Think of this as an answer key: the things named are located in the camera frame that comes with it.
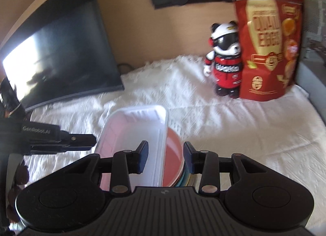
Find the stack of plates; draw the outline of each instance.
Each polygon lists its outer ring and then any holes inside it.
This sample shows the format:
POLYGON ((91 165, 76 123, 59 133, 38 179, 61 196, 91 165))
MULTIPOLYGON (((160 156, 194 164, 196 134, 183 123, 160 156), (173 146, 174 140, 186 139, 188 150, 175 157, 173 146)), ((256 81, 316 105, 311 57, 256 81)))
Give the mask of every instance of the stack of plates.
POLYGON ((166 153, 164 162, 164 187, 192 186, 193 175, 188 171, 183 158, 183 145, 179 136, 170 128, 167 129, 166 153))

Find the black boot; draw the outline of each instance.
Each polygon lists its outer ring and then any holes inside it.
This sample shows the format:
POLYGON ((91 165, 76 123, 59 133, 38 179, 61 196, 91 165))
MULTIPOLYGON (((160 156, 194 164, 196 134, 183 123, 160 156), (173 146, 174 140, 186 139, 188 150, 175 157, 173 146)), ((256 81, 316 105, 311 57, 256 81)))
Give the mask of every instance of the black boot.
POLYGON ((239 93, 240 93, 240 86, 229 90, 229 96, 234 99, 239 98, 239 93))
POLYGON ((229 90, 226 89, 226 88, 222 88, 218 85, 215 86, 215 93, 218 95, 218 96, 226 96, 229 94, 229 90))

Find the bed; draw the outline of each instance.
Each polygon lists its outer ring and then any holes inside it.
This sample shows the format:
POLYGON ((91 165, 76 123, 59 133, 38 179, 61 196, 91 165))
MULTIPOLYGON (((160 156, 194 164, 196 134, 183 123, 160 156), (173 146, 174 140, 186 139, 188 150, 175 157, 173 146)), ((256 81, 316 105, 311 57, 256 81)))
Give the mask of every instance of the bed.
MULTIPOLYGON (((113 111, 163 105, 169 112, 169 127, 197 150, 223 157, 243 153, 307 187, 315 199, 307 228, 323 235, 317 230, 326 223, 326 127, 300 87, 294 85, 283 97, 268 102, 217 97, 214 82, 203 75, 202 59, 192 56, 148 64, 122 80, 123 92, 43 106, 34 110, 32 120, 99 137, 113 111)), ((27 157, 30 182, 88 153, 27 157)), ((228 175, 222 174, 221 188, 229 186, 228 175)))

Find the black monitor screen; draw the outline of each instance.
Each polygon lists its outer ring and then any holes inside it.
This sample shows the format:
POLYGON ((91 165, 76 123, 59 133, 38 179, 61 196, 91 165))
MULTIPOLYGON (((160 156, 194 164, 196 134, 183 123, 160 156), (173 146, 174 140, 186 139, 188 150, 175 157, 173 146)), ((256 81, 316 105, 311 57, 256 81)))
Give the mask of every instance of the black monitor screen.
POLYGON ((11 36, 0 57, 27 110, 123 89, 97 0, 47 0, 11 36))

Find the black gripper pad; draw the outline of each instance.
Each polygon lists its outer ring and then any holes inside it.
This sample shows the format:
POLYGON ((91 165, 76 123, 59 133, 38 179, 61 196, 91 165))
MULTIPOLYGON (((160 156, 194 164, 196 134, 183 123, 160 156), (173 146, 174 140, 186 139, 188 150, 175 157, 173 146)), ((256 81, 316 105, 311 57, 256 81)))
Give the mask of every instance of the black gripper pad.
POLYGON ((89 225, 71 232, 44 233, 26 228, 20 236, 312 236, 303 227, 262 232, 232 219, 218 199, 196 194, 193 187, 137 187, 113 199, 89 225))

